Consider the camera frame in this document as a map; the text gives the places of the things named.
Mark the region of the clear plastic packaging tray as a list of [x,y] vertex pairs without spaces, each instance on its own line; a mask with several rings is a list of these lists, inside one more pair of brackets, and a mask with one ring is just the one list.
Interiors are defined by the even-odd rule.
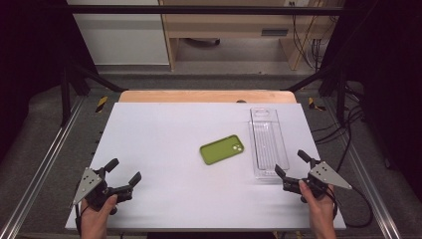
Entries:
[[290,168],[278,112],[251,108],[249,126],[255,177],[264,181],[278,180],[275,166],[282,170]]

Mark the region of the green phone case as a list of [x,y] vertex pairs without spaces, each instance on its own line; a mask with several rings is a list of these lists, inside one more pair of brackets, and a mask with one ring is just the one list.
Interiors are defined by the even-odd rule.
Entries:
[[207,165],[242,153],[245,149],[242,141],[234,134],[201,145],[199,148],[203,161]]

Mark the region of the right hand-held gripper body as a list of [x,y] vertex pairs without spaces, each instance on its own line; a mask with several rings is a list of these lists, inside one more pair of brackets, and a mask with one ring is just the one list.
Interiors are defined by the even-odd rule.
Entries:
[[303,178],[314,198],[322,198],[329,185],[338,186],[344,189],[351,189],[352,186],[325,161],[311,161],[308,176]]

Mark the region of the person's right hand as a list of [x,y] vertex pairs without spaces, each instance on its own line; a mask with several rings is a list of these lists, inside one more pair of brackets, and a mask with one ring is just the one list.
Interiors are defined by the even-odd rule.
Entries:
[[311,189],[302,180],[299,181],[302,196],[310,210],[310,227],[316,239],[336,239],[333,226],[334,203],[328,195],[316,199]]

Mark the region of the light wooden desk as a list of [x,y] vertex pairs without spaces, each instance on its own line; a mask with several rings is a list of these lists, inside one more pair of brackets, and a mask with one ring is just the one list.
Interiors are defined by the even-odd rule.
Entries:
[[[307,7],[341,7],[345,0],[310,0]],[[285,0],[158,0],[161,6],[256,6],[285,7]],[[164,31],[171,57],[174,42],[182,38],[273,38],[278,39],[290,68],[299,68],[314,39],[328,40],[335,16],[197,15],[164,14]]]

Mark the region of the wooden table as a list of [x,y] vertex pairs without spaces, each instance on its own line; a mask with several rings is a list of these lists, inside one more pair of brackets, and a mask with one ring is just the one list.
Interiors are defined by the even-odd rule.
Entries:
[[289,91],[268,90],[141,90],[125,91],[120,103],[265,103],[295,104]]

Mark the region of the aluminium rail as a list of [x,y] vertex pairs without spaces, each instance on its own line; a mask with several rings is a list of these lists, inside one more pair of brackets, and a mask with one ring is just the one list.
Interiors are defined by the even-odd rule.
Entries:
[[[338,125],[341,124],[335,117],[336,102],[330,98],[323,98],[323,103],[326,105],[327,111],[332,120]],[[342,159],[348,158],[355,178],[358,181],[361,192],[364,194],[367,202],[372,208],[372,216],[376,221],[384,239],[402,239],[402,236],[392,219],[384,200],[379,193],[372,177],[369,175],[368,170],[365,168],[357,149],[351,140],[351,126],[352,123],[362,116],[363,112],[360,106],[351,107],[349,111],[344,111],[345,131],[344,134],[338,138],[344,148]]]
[[54,165],[85,102],[85,97],[76,97],[68,121],[60,127],[40,166],[28,185],[24,195],[6,224],[0,230],[0,239],[15,239],[31,210],[52,166]]

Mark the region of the black frame strut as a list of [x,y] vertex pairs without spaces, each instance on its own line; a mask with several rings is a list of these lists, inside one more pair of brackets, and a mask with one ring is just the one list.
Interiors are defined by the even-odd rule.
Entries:
[[310,75],[304,80],[287,87],[288,92],[296,92],[303,87],[322,80],[319,87],[319,94],[322,97],[328,97],[333,91],[336,91],[336,108],[335,117],[341,125],[345,125],[344,110],[345,110],[345,85],[346,85],[346,70],[342,65],[330,64],[316,73]]
[[64,67],[63,71],[61,72],[61,126],[65,126],[71,118],[70,87],[74,88],[78,96],[86,96],[91,90],[86,82],[86,79],[91,79],[113,92],[124,92],[124,88],[109,82],[108,80],[102,78],[98,73],[94,73],[93,71],[85,69],[80,65],[69,65]]

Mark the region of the black horizontal frame bar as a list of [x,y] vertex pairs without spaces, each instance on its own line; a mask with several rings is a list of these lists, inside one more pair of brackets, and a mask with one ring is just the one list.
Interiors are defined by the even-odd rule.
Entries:
[[350,15],[355,9],[332,7],[154,6],[154,5],[49,5],[72,14],[206,14],[206,15]]

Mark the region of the white cabinet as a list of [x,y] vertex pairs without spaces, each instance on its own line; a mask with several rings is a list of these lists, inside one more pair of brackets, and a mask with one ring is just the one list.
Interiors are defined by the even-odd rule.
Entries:
[[158,14],[75,14],[97,66],[168,65]]

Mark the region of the black curtain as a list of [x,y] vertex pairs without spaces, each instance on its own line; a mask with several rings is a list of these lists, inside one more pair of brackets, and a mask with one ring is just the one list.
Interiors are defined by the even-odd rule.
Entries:
[[28,115],[36,94],[60,83],[64,68],[53,41],[85,69],[96,66],[76,23],[66,11],[48,10],[67,0],[0,0],[0,161]]
[[422,199],[422,0],[345,0],[371,7],[346,59],[386,158]]

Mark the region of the person's left hand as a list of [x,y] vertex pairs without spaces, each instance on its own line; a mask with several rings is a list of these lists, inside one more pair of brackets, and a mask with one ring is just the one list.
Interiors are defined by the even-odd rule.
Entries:
[[107,219],[115,208],[116,201],[117,196],[113,195],[107,199],[100,211],[95,211],[89,207],[85,199],[82,200],[81,239],[106,239]]

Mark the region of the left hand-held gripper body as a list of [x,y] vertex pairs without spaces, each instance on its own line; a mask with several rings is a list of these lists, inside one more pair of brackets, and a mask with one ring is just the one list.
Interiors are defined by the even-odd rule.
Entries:
[[72,205],[77,206],[85,199],[91,209],[100,211],[108,199],[107,193],[106,170],[103,167],[97,170],[87,167],[77,183]]

